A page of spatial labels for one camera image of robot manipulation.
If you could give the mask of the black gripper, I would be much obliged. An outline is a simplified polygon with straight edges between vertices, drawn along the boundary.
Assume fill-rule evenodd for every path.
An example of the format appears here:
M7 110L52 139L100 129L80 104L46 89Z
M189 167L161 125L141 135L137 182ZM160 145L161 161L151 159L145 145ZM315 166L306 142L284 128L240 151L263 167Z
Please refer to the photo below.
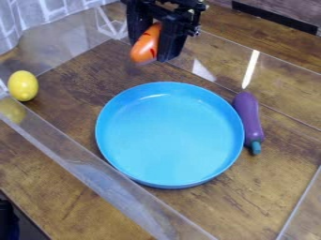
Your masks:
M152 20L160 22L156 60L167 62L183 49L187 36L199 34L203 0L120 0L126 8L129 44L133 45L149 28Z

